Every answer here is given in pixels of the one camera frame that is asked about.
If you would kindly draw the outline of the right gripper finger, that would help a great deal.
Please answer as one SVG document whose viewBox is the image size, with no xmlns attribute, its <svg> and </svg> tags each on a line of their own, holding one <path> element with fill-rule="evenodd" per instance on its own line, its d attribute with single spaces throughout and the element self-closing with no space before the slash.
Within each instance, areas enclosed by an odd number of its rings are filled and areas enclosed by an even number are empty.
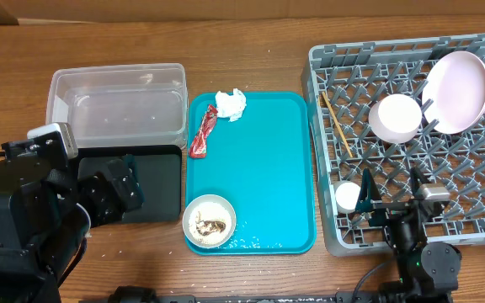
<svg viewBox="0 0 485 303">
<path fill-rule="evenodd" d="M 375 202 L 381 202 L 381 193 L 376 186 L 370 169 L 365 168 L 362 174 L 358 206 L 372 206 Z"/>
<path fill-rule="evenodd" d="M 420 197 L 418 190 L 423 184 L 426 184 L 428 179 L 424 176 L 418 167 L 410 168 L 410 186 L 414 198 Z"/>
</svg>

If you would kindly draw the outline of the white cup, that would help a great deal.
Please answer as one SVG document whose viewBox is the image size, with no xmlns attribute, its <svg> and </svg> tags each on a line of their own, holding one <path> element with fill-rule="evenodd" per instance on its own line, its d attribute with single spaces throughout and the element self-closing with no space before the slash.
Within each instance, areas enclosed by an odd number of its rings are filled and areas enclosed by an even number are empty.
<svg viewBox="0 0 485 303">
<path fill-rule="evenodd" d="M 346 215 L 353 213 L 360 195 L 360 186 L 350 181 L 339 181 L 333 185 L 333 189 L 338 212 Z"/>
</svg>

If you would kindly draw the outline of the pink bowl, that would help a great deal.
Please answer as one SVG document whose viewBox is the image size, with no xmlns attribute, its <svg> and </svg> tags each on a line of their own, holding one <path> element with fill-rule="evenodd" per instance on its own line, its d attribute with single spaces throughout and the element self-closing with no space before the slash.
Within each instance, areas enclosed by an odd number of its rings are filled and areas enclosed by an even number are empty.
<svg viewBox="0 0 485 303">
<path fill-rule="evenodd" d="M 397 93 L 385 97 L 370 109 L 368 123 L 382 141 L 402 144 L 415 137 L 422 111 L 409 96 Z"/>
</svg>

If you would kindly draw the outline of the wooden chopstick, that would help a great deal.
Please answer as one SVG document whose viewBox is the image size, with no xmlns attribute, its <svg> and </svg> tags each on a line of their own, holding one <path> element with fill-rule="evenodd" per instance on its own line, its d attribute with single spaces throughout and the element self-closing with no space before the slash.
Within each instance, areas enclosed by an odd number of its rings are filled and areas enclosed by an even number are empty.
<svg viewBox="0 0 485 303">
<path fill-rule="evenodd" d="M 330 116 L 331 116 L 331 117 L 332 117 L 332 119 L 333 119 L 333 123 L 334 123 L 334 125 L 335 125 L 336 129 L 338 130 L 338 133 L 339 133 L 339 135 L 340 135 L 340 138 L 341 138 L 341 140 L 342 140 L 342 142 L 343 142 L 343 144 L 344 144 L 344 147 L 346 148 L 347 153 L 349 154 L 349 157 L 351 157 L 351 158 L 352 158 L 352 157 L 354 157 L 354 156 L 353 156 L 353 153 L 352 153 L 352 151 L 351 151 L 351 149 L 350 149 L 350 147 L 349 147 L 349 143 L 348 143 L 348 142 L 347 142 L 347 140 L 346 140 L 346 137 L 345 137 L 345 135 L 344 135 L 344 132 L 343 132 L 343 130 L 342 130 L 342 127 L 341 127 L 340 123 L 338 122 L 338 119 L 337 119 L 337 117 L 336 117 L 336 114 L 335 114 L 335 113 L 334 113 L 334 111 L 333 111 L 333 107 L 332 107 L 332 105 L 331 105 L 331 103 L 330 103 L 330 100 L 329 100 L 329 98 L 328 98 L 328 94 L 327 94 L 327 93 L 325 93 L 325 92 L 322 92 L 322 93 L 321 93 L 321 95 L 322 95 L 322 99 L 323 99 L 323 101 L 325 102 L 325 104 L 326 104 L 326 105 L 327 105 L 327 107 L 328 107 L 329 114 L 330 114 Z"/>
</svg>

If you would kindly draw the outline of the large white plate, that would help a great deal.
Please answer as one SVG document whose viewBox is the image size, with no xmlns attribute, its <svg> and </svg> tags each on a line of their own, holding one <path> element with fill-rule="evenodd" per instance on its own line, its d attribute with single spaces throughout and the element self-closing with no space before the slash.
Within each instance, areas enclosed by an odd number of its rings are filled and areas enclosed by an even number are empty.
<svg viewBox="0 0 485 303">
<path fill-rule="evenodd" d="M 426 77 L 422 92 L 424 117 L 443 134 L 467 130 L 485 113 L 485 63 L 468 51 L 440 59 Z"/>
</svg>

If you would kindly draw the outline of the red snack wrapper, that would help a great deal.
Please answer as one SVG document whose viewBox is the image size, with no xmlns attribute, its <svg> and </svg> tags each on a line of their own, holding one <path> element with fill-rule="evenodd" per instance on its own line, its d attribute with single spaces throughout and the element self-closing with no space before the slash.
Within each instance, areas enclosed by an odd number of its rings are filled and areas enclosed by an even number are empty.
<svg viewBox="0 0 485 303">
<path fill-rule="evenodd" d="M 217 122 L 218 110 L 209 104 L 202 117 L 200 127 L 191 143 L 189 156 L 194 159 L 205 158 L 207 154 L 207 138 L 214 130 Z"/>
</svg>

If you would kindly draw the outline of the grey bowl with food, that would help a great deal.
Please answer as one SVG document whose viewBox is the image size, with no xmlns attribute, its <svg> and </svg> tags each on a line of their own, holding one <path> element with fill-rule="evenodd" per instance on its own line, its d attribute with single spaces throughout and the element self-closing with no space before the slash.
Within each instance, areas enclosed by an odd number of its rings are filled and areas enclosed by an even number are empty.
<svg viewBox="0 0 485 303">
<path fill-rule="evenodd" d="M 192 200 L 184 210 L 182 227 L 187 240 L 200 248 L 212 249 L 225 244 L 233 235 L 237 217 L 223 197 L 205 194 Z"/>
</svg>

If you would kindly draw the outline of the white tissue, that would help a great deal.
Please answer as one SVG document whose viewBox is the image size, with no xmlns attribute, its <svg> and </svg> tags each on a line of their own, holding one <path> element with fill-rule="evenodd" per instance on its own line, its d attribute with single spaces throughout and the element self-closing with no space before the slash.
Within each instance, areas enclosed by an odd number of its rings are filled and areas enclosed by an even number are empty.
<svg viewBox="0 0 485 303">
<path fill-rule="evenodd" d="M 232 94 L 218 91 L 215 96 L 217 116 L 229 119 L 230 122 L 239 120 L 247 105 L 246 96 L 238 88 L 232 90 Z"/>
</svg>

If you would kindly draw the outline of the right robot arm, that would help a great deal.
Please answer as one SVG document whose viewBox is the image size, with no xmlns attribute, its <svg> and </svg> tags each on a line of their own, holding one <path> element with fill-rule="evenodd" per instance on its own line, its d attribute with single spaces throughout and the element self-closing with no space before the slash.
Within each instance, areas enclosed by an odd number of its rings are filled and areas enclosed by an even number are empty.
<svg viewBox="0 0 485 303">
<path fill-rule="evenodd" d="M 412 197 L 406 202 L 384 203 L 367 168 L 355 211 L 368 216 L 372 227 L 383 230 L 393 257 L 365 274 L 351 295 L 351 301 L 369 302 L 451 302 L 458 289 L 460 250 L 446 242 L 429 242 L 424 223 L 441 215 L 450 203 L 450 192 L 430 182 L 418 167 L 410 170 Z M 363 283 L 377 270 L 396 263 L 398 281 L 380 284 L 378 290 L 360 293 Z"/>
</svg>

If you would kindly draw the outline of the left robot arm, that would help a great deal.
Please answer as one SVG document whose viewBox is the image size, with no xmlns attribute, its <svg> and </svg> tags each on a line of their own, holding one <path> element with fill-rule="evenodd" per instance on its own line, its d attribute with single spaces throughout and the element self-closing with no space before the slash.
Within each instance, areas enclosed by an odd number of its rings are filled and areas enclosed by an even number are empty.
<svg viewBox="0 0 485 303">
<path fill-rule="evenodd" d="M 58 302 L 96 226 L 141 208 L 127 161 L 78 179 L 59 143 L 4 144 L 0 161 L 0 302 Z"/>
</svg>

